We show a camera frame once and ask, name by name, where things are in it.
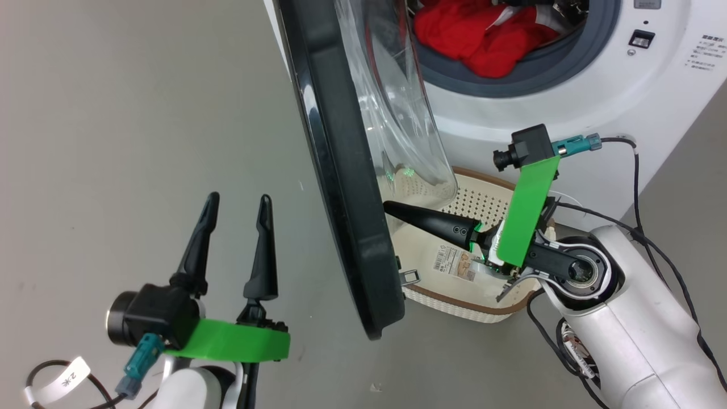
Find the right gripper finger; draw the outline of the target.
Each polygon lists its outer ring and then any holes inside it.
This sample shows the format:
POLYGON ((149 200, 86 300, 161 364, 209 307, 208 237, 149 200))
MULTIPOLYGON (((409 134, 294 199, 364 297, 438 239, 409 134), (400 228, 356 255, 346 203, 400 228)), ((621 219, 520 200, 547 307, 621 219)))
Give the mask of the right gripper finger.
POLYGON ((386 201, 384 211, 457 248, 474 249, 475 245, 482 247, 484 244, 484 233, 480 231, 482 223, 472 218, 395 201, 386 201))

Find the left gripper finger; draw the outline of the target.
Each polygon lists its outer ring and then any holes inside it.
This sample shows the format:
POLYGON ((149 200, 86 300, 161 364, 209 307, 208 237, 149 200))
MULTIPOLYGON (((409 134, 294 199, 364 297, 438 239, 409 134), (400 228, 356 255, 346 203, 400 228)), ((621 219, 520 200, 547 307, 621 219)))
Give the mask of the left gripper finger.
POLYGON ((273 203, 269 195, 260 198, 256 228, 258 239, 250 278, 244 285, 246 305, 238 316, 239 324, 261 324, 266 321, 264 301, 279 296, 276 262, 273 203))
POLYGON ((211 234, 218 222, 219 209, 220 194, 213 191, 203 205, 179 267, 170 278, 170 285, 181 287, 193 298, 200 298, 208 291, 208 251, 210 251, 211 234))

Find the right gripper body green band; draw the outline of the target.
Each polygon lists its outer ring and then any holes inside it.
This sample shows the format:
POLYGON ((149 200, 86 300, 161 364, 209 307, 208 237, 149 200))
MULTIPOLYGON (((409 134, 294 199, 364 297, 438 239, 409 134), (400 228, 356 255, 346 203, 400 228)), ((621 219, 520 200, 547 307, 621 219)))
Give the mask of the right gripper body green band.
POLYGON ((476 243, 483 258, 477 263, 483 272, 506 280, 509 286, 535 278, 571 295, 563 284, 570 279, 575 257, 538 233, 555 208, 547 201, 560 160, 553 156, 522 166, 506 217, 498 226, 479 233, 476 243))

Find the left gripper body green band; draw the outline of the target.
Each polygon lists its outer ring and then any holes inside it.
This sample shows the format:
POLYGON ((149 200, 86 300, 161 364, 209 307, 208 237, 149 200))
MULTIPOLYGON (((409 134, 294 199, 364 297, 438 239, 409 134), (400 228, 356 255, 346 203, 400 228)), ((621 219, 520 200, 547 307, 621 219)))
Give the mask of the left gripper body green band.
POLYGON ((184 348, 166 349, 165 354, 193 360, 260 363, 287 359, 290 344, 288 332, 202 319, 184 348))

